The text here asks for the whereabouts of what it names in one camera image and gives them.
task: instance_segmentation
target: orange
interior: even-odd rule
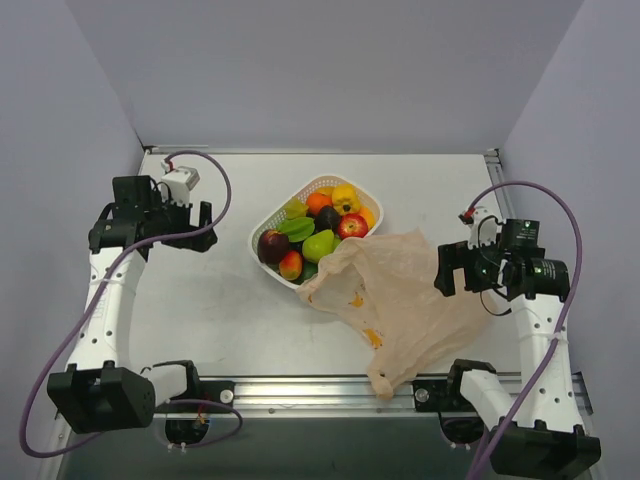
[[[322,207],[333,207],[333,203],[331,203],[331,197],[327,197],[326,195],[322,195],[321,193],[312,193],[307,198],[307,205],[309,205],[309,213],[311,215],[317,215]]]
[[[373,216],[373,212],[364,205],[360,207],[360,210],[358,210],[358,215],[365,219],[369,230],[371,230],[376,224],[376,217]]]

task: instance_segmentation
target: orange sticker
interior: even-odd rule
[[[364,300],[358,295],[358,292],[356,292],[356,298],[353,299],[353,302],[349,302],[349,305],[353,305],[356,308],[360,308],[363,304]]]
[[[364,333],[371,342],[371,345],[373,345],[373,348],[378,349],[382,346],[382,339],[373,331],[373,329],[367,328]]]

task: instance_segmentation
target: white wall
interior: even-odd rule
[[[640,357],[640,3],[586,0],[504,148],[510,178],[556,190],[578,217],[584,276],[570,313],[611,479],[637,478]],[[514,191],[542,220],[550,254],[569,259],[568,222],[537,193]]]
[[[67,0],[145,144],[502,146],[582,0]]]
[[[0,476],[32,477],[18,421],[37,372],[82,312],[87,233],[141,149],[62,0],[0,5]],[[54,408],[41,392],[30,439]]]

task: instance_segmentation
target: red apple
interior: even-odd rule
[[[347,213],[338,225],[337,234],[344,240],[349,237],[364,237],[369,231],[367,221],[357,213]]]
[[[289,237],[277,230],[267,230],[258,240],[258,258],[267,265],[277,265],[289,253]]]

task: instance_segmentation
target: yellow bell pepper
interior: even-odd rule
[[[331,197],[333,193],[333,187],[320,187],[313,193],[321,193],[322,195],[326,195],[327,197]]]
[[[358,199],[356,189],[348,183],[338,185],[333,189],[331,202],[333,203],[333,208],[335,208],[336,212],[340,215],[358,213],[360,211],[360,200]]]

